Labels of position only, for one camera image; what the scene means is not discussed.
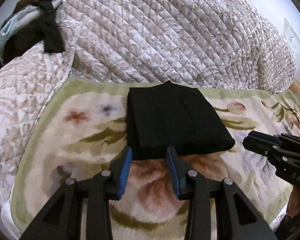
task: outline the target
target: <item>bed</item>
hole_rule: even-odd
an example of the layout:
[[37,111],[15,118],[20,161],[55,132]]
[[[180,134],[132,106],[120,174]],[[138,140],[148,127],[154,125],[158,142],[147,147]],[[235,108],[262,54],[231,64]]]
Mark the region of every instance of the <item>bed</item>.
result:
[[[244,151],[241,143],[250,130],[300,135],[300,100],[287,90],[296,72],[295,59],[273,25],[247,0],[64,0],[63,4],[59,26],[66,51],[47,55],[39,43],[0,70],[0,210],[7,203],[4,211],[16,225],[14,235],[26,228],[69,174],[77,179],[92,176],[118,154],[125,143],[124,101],[129,86],[167,80],[201,87],[236,139],[229,152],[207,159],[190,156],[192,165],[210,178],[232,177],[270,224],[286,205],[291,186],[274,175],[266,159]],[[60,114],[52,111],[57,104],[84,94],[96,97],[98,107],[108,101],[101,103],[103,98],[97,95],[113,98],[118,116],[109,119],[104,114],[99,127],[91,129],[112,127],[121,136],[118,145],[102,157],[81,155],[82,161],[81,146],[72,157],[59,158],[53,153],[69,150],[55,145],[42,155],[48,160],[52,154],[54,169],[38,184],[46,186],[41,195],[34,197],[36,192],[29,187],[33,182],[27,179],[43,177],[29,175],[33,172],[29,167],[44,169],[42,160],[32,163],[41,155],[34,142],[51,129],[50,122]],[[70,108],[65,111],[71,115]],[[81,118],[87,111],[92,110],[79,111]],[[77,134],[79,145],[85,136],[83,131]],[[84,163],[89,164],[89,172],[82,171]],[[136,171],[143,171],[143,177]],[[171,197],[165,164],[134,163],[129,182],[126,197],[112,204],[114,237],[166,237],[163,231],[170,230],[171,239],[182,238],[187,204]],[[275,192],[269,185],[276,185]],[[162,198],[147,197],[154,186],[162,189]],[[131,205],[133,213],[126,210]]]

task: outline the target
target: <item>light blue fabric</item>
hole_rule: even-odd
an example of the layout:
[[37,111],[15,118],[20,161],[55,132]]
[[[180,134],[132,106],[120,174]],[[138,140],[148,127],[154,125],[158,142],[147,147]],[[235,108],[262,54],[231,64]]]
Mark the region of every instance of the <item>light blue fabric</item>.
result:
[[27,7],[24,7],[21,11],[16,13],[6,24],[5,26],[0,30],[0,61],[2,63],[3,59],[3,52],[4,52],[4,46],[6,45],[8,39],[10,39],[11,36],[16,34],[19,27],[19,20],[25,16],[26,14],[33,12],[37,10],[38,7],[29,5]]

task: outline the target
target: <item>folded black pants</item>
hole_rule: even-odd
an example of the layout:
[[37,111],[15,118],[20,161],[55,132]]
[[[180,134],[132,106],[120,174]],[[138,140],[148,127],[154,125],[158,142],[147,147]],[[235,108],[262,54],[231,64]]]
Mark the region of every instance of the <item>folded black pants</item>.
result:
[[178,155],[188,155],[226,151],[235,143],[197,88],[170,81],[130,88],[127,140],[133,160],[165,158],[169,146]]

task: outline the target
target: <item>metal screw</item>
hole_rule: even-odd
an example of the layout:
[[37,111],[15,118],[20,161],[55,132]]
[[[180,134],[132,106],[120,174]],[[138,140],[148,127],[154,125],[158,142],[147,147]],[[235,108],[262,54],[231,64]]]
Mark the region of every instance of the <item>metal screw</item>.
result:
[[108,177],[108,176],[111,175],[111,171],[109,171],[109,170],[104,170],[104,171],[101,172],[101,175],[104,176],[104,177]]
[[195,176],[198,175],[198,173],[195,170],[189,170],[188,175],[191,176],[191,177],[195,177]]
[[74,184],[74,182],[75,182],[75,179],[74,179],[74,178],[66,179],[66,184],[67,184],[67,185],[72,185],[72,184]]
[[225,178],[224,179],[224,182],[227,184],[227,185],[231,185],[233,183],[233,180],[230,179],[230,178]]

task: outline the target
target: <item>black fabric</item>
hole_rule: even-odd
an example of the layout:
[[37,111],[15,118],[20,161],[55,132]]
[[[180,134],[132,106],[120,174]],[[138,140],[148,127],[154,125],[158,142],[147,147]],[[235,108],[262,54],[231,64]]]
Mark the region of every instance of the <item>black fabric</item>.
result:
[[170,81],[130,88],[127,140],[133,160],[165,158],[168,146],[189,155],[226,151],[235,143],[198,89]]
[[[28,49],[42,40],[44,42],[45,53],[59,53],[65,51],[59,26],[55,22],[56,10],[53,10],[51,1],[38,0],[32,3],[32,5],[39,6],[46,13],[30,22],[7,41],[2,57],[3,65],[9,63],[15,57],[23,55]],[[12,16],[13,15],[6,19],[2,26],[4,26]]]

